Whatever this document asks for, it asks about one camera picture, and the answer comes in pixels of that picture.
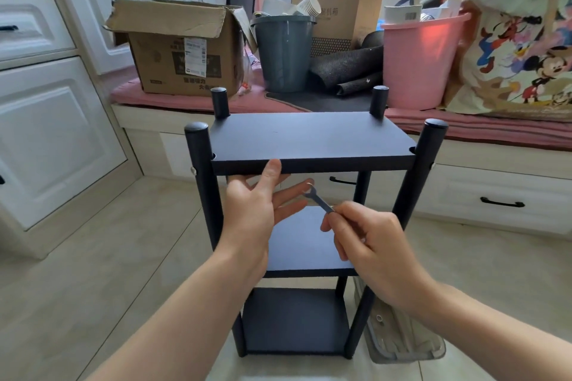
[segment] hand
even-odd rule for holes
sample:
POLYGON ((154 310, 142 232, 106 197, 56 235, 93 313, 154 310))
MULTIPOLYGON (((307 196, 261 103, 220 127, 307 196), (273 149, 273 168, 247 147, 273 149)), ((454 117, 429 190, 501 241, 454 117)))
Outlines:
POLYGON ((223 232, 215 252, 239 256, 242 266, 252 272, 256 284, 268 266, 268 241, 274 225, 301 211, 305 199, 288 203, 308 190, 307 179, 293 187, 274 192, 289 175, 281 175, 280 160, 268 161, 260 181, 254 186, 248 176, 231 176, 226 189, 223 232))
POLYGON ((326 214, 320 229, 333 230, 340 259, 349 259, 386 303, 410 314, 422 307, 436 282, 417 261, 397 217, 355 202, 344 202, 334 210, 326 214))

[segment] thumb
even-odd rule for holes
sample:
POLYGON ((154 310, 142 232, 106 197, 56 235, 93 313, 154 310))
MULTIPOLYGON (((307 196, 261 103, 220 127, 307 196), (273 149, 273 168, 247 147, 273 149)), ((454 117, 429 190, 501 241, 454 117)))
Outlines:
POLYGON ((367 254, 369 249, 361 242, 358 234, 343 216, 337 212, 331 212, 326 217, 333 233, 350 260, 355 259, 356 256, 367 254))
POLYGON ((282 163, 280 160, 274 158, 268 161, 268 163, 266 163, 266 167, 262 171, 260 181, 258 181, 254 190, 264 192, 271 199, 272 193, 274 193, 274 189, 276 188, 276 185, 278 185, 281 171, 282 163))

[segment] black shelf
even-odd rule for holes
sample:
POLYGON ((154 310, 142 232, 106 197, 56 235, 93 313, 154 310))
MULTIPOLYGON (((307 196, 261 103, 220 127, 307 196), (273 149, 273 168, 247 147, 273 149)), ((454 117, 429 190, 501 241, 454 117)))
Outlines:
POLYGON ((274 227, 264 277, 355 276, 351 262, 340 260, 333 232, 320 231, 324 210, 306 207, 274 227))
POLYGON ((243 309, 248 354, 343 355, 343 297, 330 289, 255 288, 243 309))
POLYGON ((408 170, 415 142, 368 112, 243 113, 211 127, 216 175, 259 174, 272 158, 285 174, 408 170))

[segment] cartoon character bag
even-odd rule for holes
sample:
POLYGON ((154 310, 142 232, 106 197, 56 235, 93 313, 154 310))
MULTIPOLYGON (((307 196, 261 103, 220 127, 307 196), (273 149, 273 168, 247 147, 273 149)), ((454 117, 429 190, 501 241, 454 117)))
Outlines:
POLYGON ((446 109, 572 121, 572 0, 468 0, 446 109))

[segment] top shelf panel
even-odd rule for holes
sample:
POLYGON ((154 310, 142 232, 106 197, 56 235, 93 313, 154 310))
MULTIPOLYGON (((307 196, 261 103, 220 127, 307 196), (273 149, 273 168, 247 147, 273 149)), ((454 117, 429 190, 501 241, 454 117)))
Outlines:
POLYGON ((388 118, 368 112, 238 113, 211 127, 216 175, 259 174, 272 158, 282 172, 411 168, 415 142, 388 118))

